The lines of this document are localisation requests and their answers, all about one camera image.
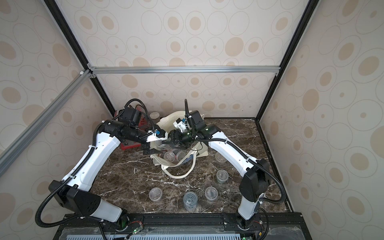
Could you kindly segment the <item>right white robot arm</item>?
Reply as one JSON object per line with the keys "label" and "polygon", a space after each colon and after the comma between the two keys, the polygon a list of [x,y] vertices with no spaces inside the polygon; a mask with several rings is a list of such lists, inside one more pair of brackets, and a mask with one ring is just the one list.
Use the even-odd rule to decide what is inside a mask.
{"label": "right white robot arm", "polygon": [[[169,142],[175,147],[185,147],[186,144],[200,142],[220,153],[242,177],[239,189],[242,200],[238,208],[237,223],[241,229],[248,229],[253,222],[256,208],[260,202],[281,204],[286,200],[287,193],[283,184],[270,172],[270,165],[265,159],[256,159],[247,154],[233,143],[217,126],[210,124],[195,131],[172,130]],[[264,197],[271,182],[278,186],[281,197],[277,200]]]}

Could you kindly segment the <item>cream canvas tote bag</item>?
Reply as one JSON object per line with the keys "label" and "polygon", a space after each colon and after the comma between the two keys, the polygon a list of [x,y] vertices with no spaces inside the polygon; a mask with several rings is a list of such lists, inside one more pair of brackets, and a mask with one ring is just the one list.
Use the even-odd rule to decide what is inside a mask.
{"label": "cream canvas tote bag", "polygon": [[[165,118],[162,118],[158,122],[158,126],[161,127],[163,130],[165,130],[168,133],[172,130],[178,130],[174,126],[174,122],[180,118],[181,120],[184,119],[185,112],[184,111],[177,111],[170,115],[168,115]],[[203,143],[194,142],[192,143],[187,149],[176,149],[172,147],[169,143],[163,143],[166,150],[162,152],[161,155],[151,155],[151,158],[153,160],[153,163],[155,166],[160,166],[162,171],[168,175],[170,178],[173,179],[183,179],[187,177],[195,168],[196,161],[198,158],[207,157],[208,156],[208,147]],[[165,159],[163,159],[163,154],[165,152],[173,152],[176,155],[176,160],[174,162],[168,162]],[[172,175],[168,168],[177,168],[182,165],[185,165],[187,163],[191,162],[192,166],[191,168],[183,175]]]}

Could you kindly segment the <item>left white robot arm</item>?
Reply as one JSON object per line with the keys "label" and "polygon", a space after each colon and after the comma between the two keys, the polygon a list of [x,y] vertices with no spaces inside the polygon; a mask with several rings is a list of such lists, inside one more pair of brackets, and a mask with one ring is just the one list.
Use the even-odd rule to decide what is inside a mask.
{"label": "left white robot arm", "polygon": [[[168,133],[159,126],[146,133],[116,120],[106,120],[99,124],[93,133],[92,144],[77,165],[61,181],[51,182],[50,194],[36,211],[36,224],[41,228],[52,228],[74,219],[90,217],[110,222],[118,230],[125,229],[129,221],[126,210],[90,193],[95,178],[121,141],[132,140],[145,145],[158,140],[165,141],[167,138]],[[45,223],[42,220],[43,209],[52,198],[75,215],[59,222]]]}

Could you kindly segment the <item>clear seed jar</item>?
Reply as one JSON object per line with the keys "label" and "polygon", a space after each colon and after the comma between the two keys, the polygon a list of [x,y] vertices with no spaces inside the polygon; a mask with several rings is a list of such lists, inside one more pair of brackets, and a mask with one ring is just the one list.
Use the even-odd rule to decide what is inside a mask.
{"label": "clear seed jar", "polygon": [[216,174],[216,179],[219,184],[225,184],[229,179],[229,174],[225,170],[218,170]]}
{"label": "clear seed jar", "polygon": [[160,201],[162,199],[162,196],[163,196],[163,191],[158,187],[152,188],[149,192],[149,198],[153,202]]}
{"label": "clear seed jar", "polygon": [[213,203],[218,199],[218,190],[214,187],[207,187],[205,189],[205,197],[209,203]]}
{"label": "clear seed jar", "polygon": [[226,162],[227,162],[227,159],[226,159],[223,155],[221,155],[220,153],[218,153],[218,152],[215,153],[215,159],[216,159],[216,161],[217,161],[218,163],[220,163],[220,164],[223,164],[223,163],[226,163]]}
{"label": "clear seed jar", "polygon": [[198,196],[194,192],[187,192],[183,197],[184,207],[188,212],[194,211],[198,206]]}

